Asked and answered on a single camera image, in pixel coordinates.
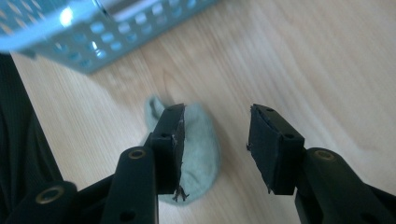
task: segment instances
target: green-gray fabric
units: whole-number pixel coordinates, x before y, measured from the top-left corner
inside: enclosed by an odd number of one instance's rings
[[[146,124],[150,132],[166,106],[156,96],[145,104]],[[186,205],[202,196],[213,186],[219,172],[220,148],[210,117],[199,104],[187,105],[184,113],[185,142],[180,186],[190,194],[185,202],[172,199],[174,195],[160,195],[160,201]]]

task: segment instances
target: light wood tabletop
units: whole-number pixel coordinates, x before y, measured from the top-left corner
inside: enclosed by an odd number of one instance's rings
[[[396,194],[396,1],[220,0],[91,76],[14,54],[65,180],[114,173],[147,134],[144,102],[201,103],[221,144],[219,177],[160,223],[299,223],[292,196],[269,195],[246,150],[249,108],[268,105]]]

